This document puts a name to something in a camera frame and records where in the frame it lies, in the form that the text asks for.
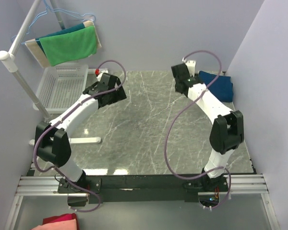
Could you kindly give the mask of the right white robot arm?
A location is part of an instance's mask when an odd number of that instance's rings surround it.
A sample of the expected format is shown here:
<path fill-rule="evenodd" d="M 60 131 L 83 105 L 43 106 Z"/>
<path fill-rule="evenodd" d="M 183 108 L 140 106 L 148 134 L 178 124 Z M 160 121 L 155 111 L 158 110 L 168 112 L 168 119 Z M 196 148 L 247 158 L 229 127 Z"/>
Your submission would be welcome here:
<path fill-rule="evenodd" d="M 232 153 L 244 141 L 243 114 L 220 102 L 195 75 L 195 63 L 182 63 L 171 67 L 175 90 L 201 108 L 212 123 L 209 136 L 212 151 L 204 172 L 210 179 L 221 176 Z"/>

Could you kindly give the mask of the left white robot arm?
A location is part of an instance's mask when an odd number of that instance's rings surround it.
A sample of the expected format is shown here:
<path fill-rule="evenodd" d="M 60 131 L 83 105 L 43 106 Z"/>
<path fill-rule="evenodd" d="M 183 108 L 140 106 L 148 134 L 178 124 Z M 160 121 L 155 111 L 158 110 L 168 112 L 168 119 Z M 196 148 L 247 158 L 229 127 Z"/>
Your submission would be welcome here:
<path fill-rule="evenodd" d="M 64 113 L 48 123 L 40 122 L 36 126 L 34 163 L 37 158 L 50 162 L 51 167 L 58 170 L 67 181 L 86 188 L 86 174 L 71 157 L 70 136 L 93 112 L 126 98 L 119 77 L 107 72 L 99 74 L 97 81 L 87 87 Z"/>

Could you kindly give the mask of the blue t shirt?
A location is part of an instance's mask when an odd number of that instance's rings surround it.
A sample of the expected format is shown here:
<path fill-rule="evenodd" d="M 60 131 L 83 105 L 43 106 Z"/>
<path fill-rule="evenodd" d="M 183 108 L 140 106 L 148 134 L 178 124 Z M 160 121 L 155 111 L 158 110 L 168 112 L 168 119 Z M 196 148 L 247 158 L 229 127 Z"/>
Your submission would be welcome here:
<path fill-rule="evenodd" d="M 199 71 L 199 77 L 206 84 L 210 84 L 216 77 L 204 71 Z M 229 76 L 219 76 L 218 79 L 209 87 L 209 91 L 221 102 L 233 102 L 233 83 Z"/>

